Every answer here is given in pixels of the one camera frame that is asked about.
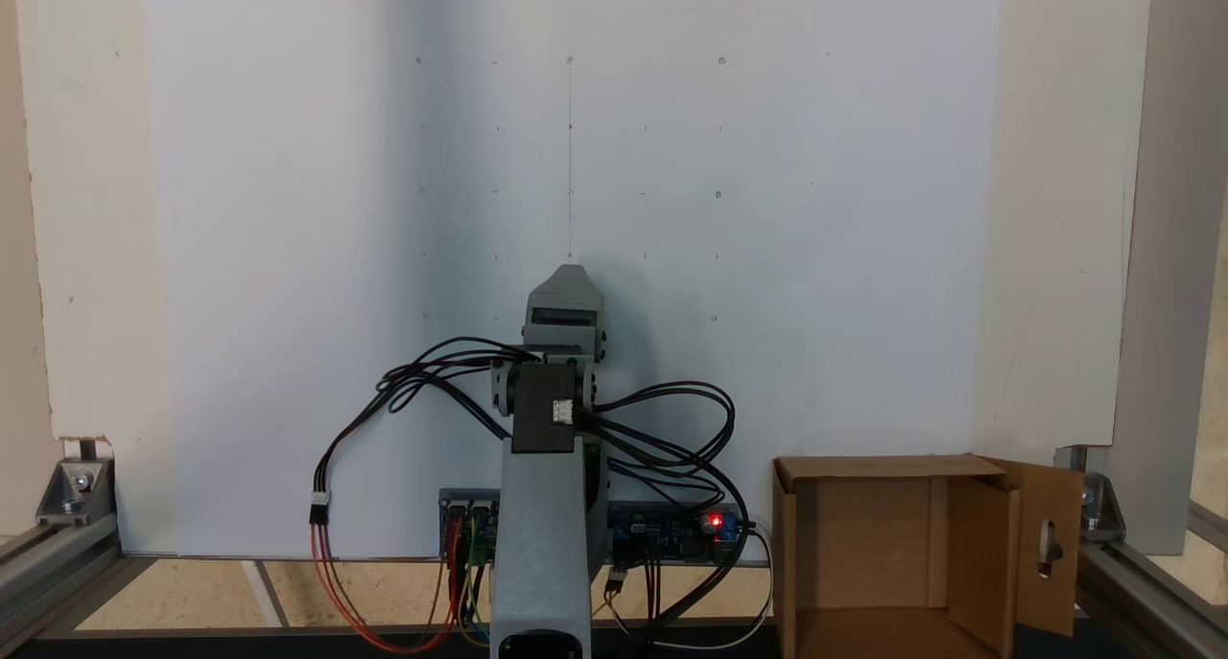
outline white board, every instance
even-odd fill
[[[1149,0],[998,1],[973,445],[1046,463],[1113,441]],[[52,431],[111,444],[124,549],[174,555],[193,513],[178,509],[147,2],[17,5]],[[295,511],[293,492],[269,511]]]
[[[181,553],[306,555],[382,372],[517,340],[565,261],[605,292],[603,398],[732,393],[760,518],[780,454],[971,448],[997,0],[146,4]],[[440,396],[372,422],[336,553],[435,555],[436,490],[499,454]]]

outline black cable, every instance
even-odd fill
[[[610,458],[608,460],[608,463],[609,463],[609,470],[610,470],[610,472],[614,472],[616,475],[623,475],[623,476],[631,476],[632,480],[636,480],[636,481],[643,484],[648,488],[651,488],[655,492],[657,492],[658,495],[661,495],[662,498],[666,498],[666,501],[670,502],[670,504],[673,504],[678,509],[679,514],[696,513],[696,512],[706,509],[706,507],[716,506],[720,502],[725,501],[725,492],[723,492],[723,490],[721,490],[720,487],[717,487],[710,480],[705,480],[702,476],[689,476],[688,477],[688,479],[698,480],[698,481],[702,482],[701,485],[693,485],[693,484],[686,484],[686,482],[677,482],[677,481],[667,481],[667,480],[656,480],[656,479],[652,479],[652,476],[646,476],[646,475],[640,475],[637,472],[634,472],[632,468],[636,468],[636,466],[635,465],[630,465],[628,463],[624,463],[624,461],[621,461],[621,459]],[[669,487],[669,488],[702,490],[704,492],[711,493],[712,496],[709,497],[709,498],[706,498],[706,501],[704,501],[701,503],[695,503],[695,504],[691,504],[691,506],[684,506],[684,504],[679,503],[675,498],[673,498],[669,495],[667,495],[662,488],[658,488],[657,485],[663,486],[663,487]]]
[[[447,347],[447,345],[462,344],[462,341],[488,345],[491,350],[459,350],[459,352],[443,353],[437,358],[429,358],[436,350]],[[456,388],[449,379],[456,379],[458,376],[475,374],[475,372],[481,372],[486,367],[496,364],[496,362],[527,362],[534,358],[533,353],[500,344],[500,341],[479,339],[479,336],[456,336],[456,339],[443,340],[441,344],[433,345],[433,347],[426,350],[426,352],[418,356],[409,364],[394,367],[394,369],[384,372],[376,384],[376,396],[368,401],[367,406],[363,406],[362,411],[359,411],[357,417],[351,420],[345,428],[341,428],[341,432],[329,444],[328,450],[324,450],[323,458],[321,458],[319,464],[316,466],[312,490],[314,492],[327,492],[329,461],[338,445],[346,437],[375,417],[377,411],[383,409],[383,406],[387,406],[391,414],[404,410],[418,396],[418,393],[426,387],[442,389],[443,393],[447,393],[449,398],[463,406],[469,415],[473,415],[495,437],[500,437],[500,439],[508,437],[508,432],[483,406],[478,405],[478,401],[465,395],[462,389]],[[313,524],[325,525],[328,523],[327,504],[312,506],[311,519]]]
[[[632,393],[631,396],[624,398],[624,400],[618,401],[618,404],[625,405],[631,401],[640,401],[640,398],[647,396],[648,393]],[[729,406],[729,415],[733,415],[732,410],[732,406]],[[718,436],[713,437],[713,441],[710,441],[706,444],[706,452],[699,454],[670,442],[658,439],[658,437],[651,437],[637,432],[635,428],[614,422],[614,420],[600,417],[600,415],[596,415],[593,411],[577,410],[576,415],[580,420],[578,427],[582,428],[582,431],[587,431],[596,437],[600,437],[600,439],[613,445],[613,448],[623,450],[623,453],[628,454],[629,458],[635,459],[635,461],[640,463],[640,465],[643,465],[659,475],[669,476],[669,479],[678,479],[679,476],[690,476],[700,471],[707,472],[731,497],[733,497],[740,522],[748,524],[749,526],[749,511],[747,509],[744,498],[742,498],[740,492],[737,490],[737,485],[733,485],[732,480],[729,480],[723,471],[711,464],[711,458],[715,458],[720,453],[720,448],[723,448],[723,445],[728,442],[728,437],[723,437],[721,434],[726,434],[732,431],[732,422],[727,422],[727,426],[721,428]],[[720,566],[717,566],[715,571],[706,577],[706,579],[696,585],[690,593],[684,595],[679,601],[663,610],[656,619],[631,633],[626,641],[623,642],[623,644],[610,653],[610,657],[640,654],[646,646],[651,646],[652,638],[656,637],[661,628],[675,621],[679,616],[682,616],[682,614],[694,606],[700,599],[706,596],[711,589],[715,589],[716,585],[729,574],[733,563],[740,558],[742,550],[745,547],[745,544],[747,528],[742,528],[738,531],[738,538],[734,541],[733,550],[729,552],[728,557],[725,558],[725,561],[720,563]]]

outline wall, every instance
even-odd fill
[[[1185,541],[1216,238],[1228,168],[1228,0],[1152,0],[1135,229],[1105,472],[1130,541]],[[1207,507],[1222,506],[1216,495]],[[1146,523],[1144,528],[1131,523]]]
[[[106,434],[125,546],[176,551],[142,0],[18,0],[56,436]],[[1148,0],[1000,0],[974,450],[1111,441]]]
[[[34,504],[61,458],[47,398],[29,183],[17,1],[0,0],[0,535],[34,524]]]

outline yellow wire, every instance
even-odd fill
[[[473,519],[473,525],[469,529],[469,557],[473,558],[473,550],[478,541],[478,518]],[[490,637],[490,631],[486,630],[486,625],[481,622],[481,615],[478,612],[478,596],[473,593],[473,567],[469,568],[469,574],[465,577],[465,584],[469,585],[469,599],[473,601],[473,622],[478,625],[481,633]]]
[[[481,625],[481,616],[478,615],[478,598],[474,596],[473,594],[473,550],[476,541],[478,541],[478,519],[474,518],[472,529],[469,529],[469,563],[465,563],[464,584],[465,589],[469,592],[469,601],[473,603],[473,622],[474,625],[478,625],[479,628],[481,628],[483,633],[486,633],[486,637],[490,637],[490,633]],[[457,623],[457,627],[460,628],[460,637],[465,638],[465,641],[469,641],[469,644],[474,644],[478,647],[486,647],[486,648],[490,647],[484,642],[478,642],[478,639],[474,637],[469,637],[469,631],[465,630],[464,623]]]

